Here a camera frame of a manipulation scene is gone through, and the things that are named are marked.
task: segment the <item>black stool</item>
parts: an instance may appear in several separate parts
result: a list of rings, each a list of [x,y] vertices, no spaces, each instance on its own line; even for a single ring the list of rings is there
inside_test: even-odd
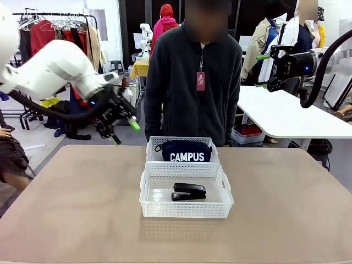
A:
[[[121,60],[112,60],[110,63],[110,72],[113,70],[117,70],[118,74],[123,74],[123,66]]]

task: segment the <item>brown table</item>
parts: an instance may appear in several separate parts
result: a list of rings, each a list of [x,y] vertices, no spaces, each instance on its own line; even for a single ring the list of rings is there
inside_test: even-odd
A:
[[[0,260],[317,263],[352,260],[352,196],[307,153],[224,148],[228,219],[144,218],[145,148],[62,148],[0,220]]]

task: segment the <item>stapler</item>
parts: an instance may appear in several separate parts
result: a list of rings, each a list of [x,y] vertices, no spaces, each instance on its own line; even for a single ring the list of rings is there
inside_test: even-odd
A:
[[[173,201],[205,199],[207,194],[204,186],[188,183],[175,183],[174,191],[171,194]]]

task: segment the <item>red hat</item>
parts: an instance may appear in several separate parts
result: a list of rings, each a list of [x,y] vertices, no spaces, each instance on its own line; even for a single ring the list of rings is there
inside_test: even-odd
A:
[[[161,17],[174,17],[174,12],[172,10],[172,7],[170,4],[163,4],[163,6],[160,9],[160,15]]]

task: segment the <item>id badge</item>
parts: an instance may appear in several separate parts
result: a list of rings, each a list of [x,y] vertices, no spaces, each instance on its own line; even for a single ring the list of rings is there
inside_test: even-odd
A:
[[[205,91],[205,73],[197,73],[197,91]]]

